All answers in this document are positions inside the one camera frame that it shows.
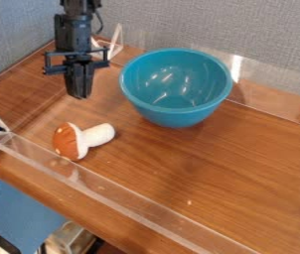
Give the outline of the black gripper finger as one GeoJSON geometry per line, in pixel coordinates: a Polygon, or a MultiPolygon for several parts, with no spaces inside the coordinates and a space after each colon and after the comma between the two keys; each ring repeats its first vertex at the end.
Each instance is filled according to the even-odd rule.
{"type": "Polygon", "coordinates": [[[91,95],[92,77],[94,77],[94,64],[88,63],[83,67],[83,89],[82,89],[83,98],[88,98],[91,95]]]}
{"type": "Polygon", "coordinates": [[[67,73],[64,75],[66,85],[67,85],[67,93],[70,96],[76,99],[82,99],[82,65],[75,63],[67,67],[67,73]]]}

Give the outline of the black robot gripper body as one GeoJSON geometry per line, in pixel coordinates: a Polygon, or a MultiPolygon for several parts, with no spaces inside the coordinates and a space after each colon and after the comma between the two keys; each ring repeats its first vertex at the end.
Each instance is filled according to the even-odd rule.
{"type": "Polygon", "coordinates": [[[91,45],[91,20],[91,14],[55,16],[56,49],[44,54],[44,74],[70,74],[75,64],[90,71],[108,67],[108,48],[91,45]]]}

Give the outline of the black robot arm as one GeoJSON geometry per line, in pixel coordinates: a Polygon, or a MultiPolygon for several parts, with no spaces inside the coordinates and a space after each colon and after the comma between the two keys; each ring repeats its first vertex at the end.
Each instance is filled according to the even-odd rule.
{"type": "Polygon", "coordinates": [[[44,74],[62,74],[67,93],[76,99],[91,95],[94,71],[108,67],[108,47],[91,44],[91,21],[96,16],[100,0],[60,0],[63,14],[55,15],[55,46],[44,53],[44,74]]]}

